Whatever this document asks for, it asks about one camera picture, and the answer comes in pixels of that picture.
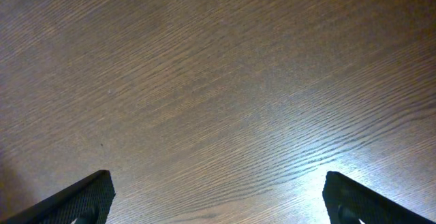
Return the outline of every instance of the wooden floor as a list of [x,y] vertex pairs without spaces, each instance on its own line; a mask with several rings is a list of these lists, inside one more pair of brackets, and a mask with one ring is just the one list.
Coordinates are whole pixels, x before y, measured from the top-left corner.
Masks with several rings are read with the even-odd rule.
[[1,0],[0,218],[100,170],[108,223],[436,220],[436,0]]

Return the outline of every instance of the dark wood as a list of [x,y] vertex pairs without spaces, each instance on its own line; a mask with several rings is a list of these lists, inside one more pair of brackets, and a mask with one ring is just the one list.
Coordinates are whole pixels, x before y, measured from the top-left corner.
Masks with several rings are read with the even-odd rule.
[[1,218],[100,169],[109,223],[436,220],[436,0],[1,0]]

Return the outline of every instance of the wooden surface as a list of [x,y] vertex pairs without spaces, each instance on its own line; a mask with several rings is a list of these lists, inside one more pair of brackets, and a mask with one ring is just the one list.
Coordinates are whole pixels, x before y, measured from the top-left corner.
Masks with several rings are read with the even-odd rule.
[[1,0],[0,218],[100,169],[108,223],[436,220],[436,0]]

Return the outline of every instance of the brown wooden tabletop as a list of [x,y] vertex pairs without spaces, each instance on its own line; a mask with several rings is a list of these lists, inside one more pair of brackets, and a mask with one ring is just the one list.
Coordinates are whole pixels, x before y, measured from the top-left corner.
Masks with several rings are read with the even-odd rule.
[[436,221],[436,0],[0,0],[0,219],[100,170],[108,223]]

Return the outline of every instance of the black object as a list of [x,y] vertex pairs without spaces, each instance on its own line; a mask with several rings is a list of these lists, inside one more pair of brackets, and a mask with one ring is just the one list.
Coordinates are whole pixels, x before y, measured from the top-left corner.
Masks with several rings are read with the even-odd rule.
[[1,223],[103,224],[115,190],[108,170],[99,170]]
[[327,172],[322,197],[332,224],[435,224],[339,172]]

